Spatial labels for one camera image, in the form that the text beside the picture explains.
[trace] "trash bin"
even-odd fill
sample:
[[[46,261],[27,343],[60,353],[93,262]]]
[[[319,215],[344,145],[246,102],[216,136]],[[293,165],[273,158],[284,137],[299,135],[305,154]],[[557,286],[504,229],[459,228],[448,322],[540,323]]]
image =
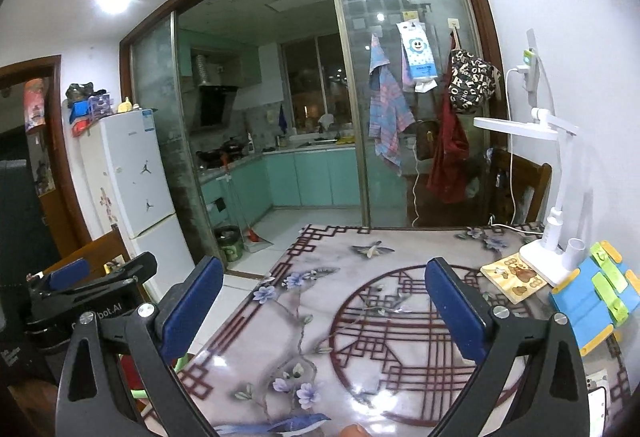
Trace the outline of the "trash bin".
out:
[[[242,257],[244,247],[238,226],[222,226],[213,230],[218,246],[225,253],[227,263],[235,262]]]

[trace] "white cup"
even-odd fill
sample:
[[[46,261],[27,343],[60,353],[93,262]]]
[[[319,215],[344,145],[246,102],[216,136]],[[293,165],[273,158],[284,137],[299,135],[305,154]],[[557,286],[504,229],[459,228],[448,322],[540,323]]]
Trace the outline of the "white cup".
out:
[[[569,239],[566,251],[562,254],[562,267],[567,271],[573,271],[584,259],[586,246],[581,239]]]

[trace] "metal screw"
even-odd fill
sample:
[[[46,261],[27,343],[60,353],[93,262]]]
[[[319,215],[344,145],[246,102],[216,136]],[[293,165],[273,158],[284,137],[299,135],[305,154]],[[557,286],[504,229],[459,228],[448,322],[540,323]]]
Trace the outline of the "metal screw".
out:
[[[566,325],[566,322],[569,321],[569,318],[562,314],[562,312],[556,312],[556,314],[554,314],[554,321],[558,325]]]
[[[510,310],[503,305],[496,305],[494,307],[494,315],[496,318],[500,318],[501,320],[508,318],[510,314]]]
[[[142,318],[149,318],[156,308],[151,303],[143,303],[138,307],[138,314]]]
[[[94,321],[94,313],[92,312],[83,312],[80,314],[80,323],[82,325],[86,325],[87,323],[91,323]]]

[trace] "white refrigerator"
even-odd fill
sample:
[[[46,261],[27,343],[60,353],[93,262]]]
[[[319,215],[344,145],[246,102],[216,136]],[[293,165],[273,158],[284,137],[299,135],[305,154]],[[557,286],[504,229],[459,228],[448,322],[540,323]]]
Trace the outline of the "white refrigerator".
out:
[[[155,255],[145,283],[159,301],[193,270],[193,258],[169,194],[151,110],[103,117],[79,138],[92,199],[104,232],[118,224],[129,254]]]

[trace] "kitchen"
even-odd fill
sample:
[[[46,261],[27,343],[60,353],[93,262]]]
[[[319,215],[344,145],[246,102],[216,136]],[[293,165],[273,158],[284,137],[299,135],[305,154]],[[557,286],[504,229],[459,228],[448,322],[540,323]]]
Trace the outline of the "kitchen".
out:
[[[309,223],[361,225],[333,1],[205,0],[177,37],[184,127],[230,268],[265,274]]]

